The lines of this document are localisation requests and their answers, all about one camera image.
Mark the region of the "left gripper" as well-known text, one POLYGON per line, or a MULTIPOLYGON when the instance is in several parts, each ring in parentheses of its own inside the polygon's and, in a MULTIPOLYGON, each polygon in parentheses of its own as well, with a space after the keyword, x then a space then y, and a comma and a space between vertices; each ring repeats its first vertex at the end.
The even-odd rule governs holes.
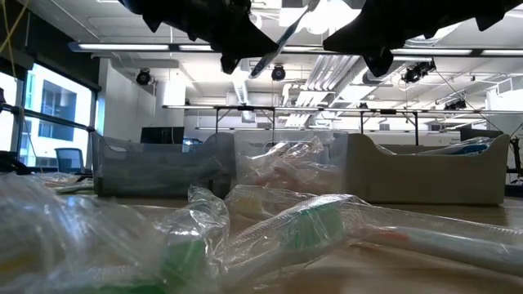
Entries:
POLYGON ((259 57, 278 45, 248 18, 251 0, 118 0, 131 13, 142 18, 152 33, 161 24, 187 34, 189 40, 210 41, 219 51, 221 69, 231 75, 241 57, 259 57))

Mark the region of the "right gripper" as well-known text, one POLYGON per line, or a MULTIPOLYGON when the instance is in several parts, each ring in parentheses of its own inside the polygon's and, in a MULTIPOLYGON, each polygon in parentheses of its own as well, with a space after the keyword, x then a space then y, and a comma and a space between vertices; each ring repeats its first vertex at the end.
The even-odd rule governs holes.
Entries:
POLYGON ((423 35, 432 38, 438 29, 478 14, 477 0, 367 0, 357 21, 323 41, 326 51, 364 56, 375 77, 388 72, 394 56, 390 50, 423 35))

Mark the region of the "blue toothbrush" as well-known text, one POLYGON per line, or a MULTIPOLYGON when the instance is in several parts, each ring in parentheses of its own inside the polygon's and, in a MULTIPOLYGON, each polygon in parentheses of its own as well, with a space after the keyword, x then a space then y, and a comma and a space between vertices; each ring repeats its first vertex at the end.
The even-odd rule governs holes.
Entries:
POLYGON ((310 0, 308 2, 301 15, 289 27, 286 28, 284 33, 278 39, 278 48, 275 51, 265 54, 257 62, 248 76, 249 79, 258 78, 259 75, 273 62, 273 60, 283 51, 289 40, 303 28, 305 25, 305 18, 312 15, 312 13, 319 6, 320 1, 321 0, 310 0))
POLYGON ((418 155, 467 155, 480 154, 487 150, 494 140, 488 137, 474 137, 441 149, 419 152, 418 155))

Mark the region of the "dark grey plastic bin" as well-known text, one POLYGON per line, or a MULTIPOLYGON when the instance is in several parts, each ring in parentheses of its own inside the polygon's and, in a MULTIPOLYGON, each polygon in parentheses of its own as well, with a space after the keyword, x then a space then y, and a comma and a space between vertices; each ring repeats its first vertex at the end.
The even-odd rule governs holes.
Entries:
POLYGON ((235 140, 212 134, 203 144, 136 143, 91 134, 94 190, 100 197, 184 198, 191 185, 224 198, 235 178, 235 140))

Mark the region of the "black overhead light bar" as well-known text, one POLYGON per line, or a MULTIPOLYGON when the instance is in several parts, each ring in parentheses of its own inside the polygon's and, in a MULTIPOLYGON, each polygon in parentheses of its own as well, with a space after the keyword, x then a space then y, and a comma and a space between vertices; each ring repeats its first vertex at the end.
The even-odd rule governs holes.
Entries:
MULTIPOLYGON (((187 52, 215 53, 208 44, 189 43, 83 43, 69 42, 74 52, 187 52)), ((318 46, 286 46, 282 54, 340 55, 318 46)), ((523 48, 447 48, 447 47, 404 47, 393 49, 394 56, 470 57, 470 58, 523 58, 523 48)))

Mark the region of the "clear plastic bin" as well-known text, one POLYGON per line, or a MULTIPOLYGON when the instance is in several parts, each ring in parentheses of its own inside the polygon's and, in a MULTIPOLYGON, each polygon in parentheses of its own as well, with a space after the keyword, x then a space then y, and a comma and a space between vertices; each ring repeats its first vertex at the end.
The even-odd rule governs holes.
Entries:
POLYGON ((261 175, 272 167, 314 168, 326 174, 331 182, 331 190, 322 194, 344 193, 346 191, 346 150, 348 134, 344 131, 284 131, 276 130, 272 139, 270 131, 239 131, 235 138, 236 182, 251 185, 254 176, 261 175), (266 163, 258 156, 264 154, 277 142, 286 140, 305 140, 318 136, 326 150, 315 162, 292 161, 266 163))

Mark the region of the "black monitor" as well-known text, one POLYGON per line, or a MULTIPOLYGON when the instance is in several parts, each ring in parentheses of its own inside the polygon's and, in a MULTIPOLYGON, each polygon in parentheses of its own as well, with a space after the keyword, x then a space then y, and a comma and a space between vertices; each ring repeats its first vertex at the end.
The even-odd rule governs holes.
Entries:
POLYGON ((481 130, 481 129, 472 129, 472 128, 461 128, 460 129, 460 140, 470 140, 477 137, 486 137, 489 139, 495 139, 498 136, 503 135, 502 131, 492 131, 492 130, 481 130))

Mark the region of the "frosted plastic bin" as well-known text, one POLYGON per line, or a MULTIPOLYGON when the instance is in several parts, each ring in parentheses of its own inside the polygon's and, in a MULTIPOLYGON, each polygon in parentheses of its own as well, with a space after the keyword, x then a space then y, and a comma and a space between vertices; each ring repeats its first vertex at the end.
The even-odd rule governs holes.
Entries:
POLYGON ((368 203, 497 206, 503 203, 509 136, 476 155, 385 154, 350 134, 345 191, 368 203))

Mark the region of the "black monitor stand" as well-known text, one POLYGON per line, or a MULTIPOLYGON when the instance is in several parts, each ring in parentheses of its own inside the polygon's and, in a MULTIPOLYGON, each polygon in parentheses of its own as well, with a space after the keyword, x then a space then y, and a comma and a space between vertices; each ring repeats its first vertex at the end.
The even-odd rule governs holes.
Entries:
POLYGON ((521 166, 521 156, 520 156, 520 147, 519 139, 513 137, 510 139, 511 150, 514 157, 514 168, 508 168, 507 171, 511 173, 516 173, 518 176, 523 176, 523 167, 521 166))

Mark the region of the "silver ventilation duct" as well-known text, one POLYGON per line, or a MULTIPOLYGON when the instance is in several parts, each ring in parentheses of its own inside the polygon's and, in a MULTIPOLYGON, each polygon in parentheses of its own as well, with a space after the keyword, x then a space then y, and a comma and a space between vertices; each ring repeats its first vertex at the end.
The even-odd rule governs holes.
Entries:
MULTIPOLYGON (((415 38, 408 39, 405 42, 405 47, 434 47, 438 42, 455 31, 460 25, 461 22, 458 22, 457 24, 438 29, 432 38, 425 38, 423 35, 419 35, 415 38)), ((417 64, 430 64, 433 61, 434 58, 431 56, 395 56, 391 62, 391 66, 383 75, 376 76, 370 69, 368 69, 363 80, 364 83, 368 84, 382 82, 398 70, 402 70, 404 67, 415 67, 417 64)))

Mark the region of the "black background rig frame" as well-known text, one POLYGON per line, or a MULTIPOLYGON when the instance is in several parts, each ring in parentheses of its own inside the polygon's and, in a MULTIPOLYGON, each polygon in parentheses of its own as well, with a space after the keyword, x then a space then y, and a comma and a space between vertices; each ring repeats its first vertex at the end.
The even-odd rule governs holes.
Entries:
POLYGON ((249 111, 249 112, 262 112, 263 114, 266 114, 266 111, 271 111, 272 116, 268 117, 269 121, 271 122, 272 128, 237 128, 232 127, 231 130, 234 131, 234 133, 237 133, 239 131, 270 131, 272 133, 272 139, 275 138, 275 115, 276 115, 276 109, 274 106, 260 106, 260 105, 215 105, 212 107, 216 111, 216 117, 215 117, 215 127, 214 131, 215 134, 212 136, 214 139, 214 142, 218 142, 218 128, 219 128, 219 122, 228 115, 228 113, 231 110, 237 110, 239 112, 243 111, 249 111))
POLYGON ((420 146, 419 144, 419 123, 418 123, 418 111, 417 110, 407 110, 407 109, 360 109, 360 133, 364 134, 364 115, 369 113, 369 118, 375 115, 397 115, 401 114, 405 119, 414 125, 414 137, 415 145, 420 146))

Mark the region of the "window with dark frame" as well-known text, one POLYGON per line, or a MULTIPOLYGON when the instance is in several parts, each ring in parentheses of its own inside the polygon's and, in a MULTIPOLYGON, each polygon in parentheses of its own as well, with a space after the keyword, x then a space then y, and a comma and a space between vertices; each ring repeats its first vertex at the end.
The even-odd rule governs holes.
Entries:
MULTIPOLYGON (((93 93, 90 89, 35 64, 26 79, 0 72, 0 89, 8 105, 22 102, 25 110, 88 126, 93 93)), ((16 152, 29 167, 57 168, 58 149, 79 149, 87 162, 87 131, 41 118, 25 116, 22 132, 15 132, 15 115, 0 112, 0 151, 16 152)))

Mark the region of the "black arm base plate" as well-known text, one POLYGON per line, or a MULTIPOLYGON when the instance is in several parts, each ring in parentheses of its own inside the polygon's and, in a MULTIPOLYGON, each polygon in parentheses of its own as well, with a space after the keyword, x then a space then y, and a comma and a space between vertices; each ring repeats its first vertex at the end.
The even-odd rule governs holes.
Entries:
POLYGON ((16 159, 14 152, 0 150, 0 173, 12 172, 19 176, 26 176, 32 173, 28 167, 16 159))

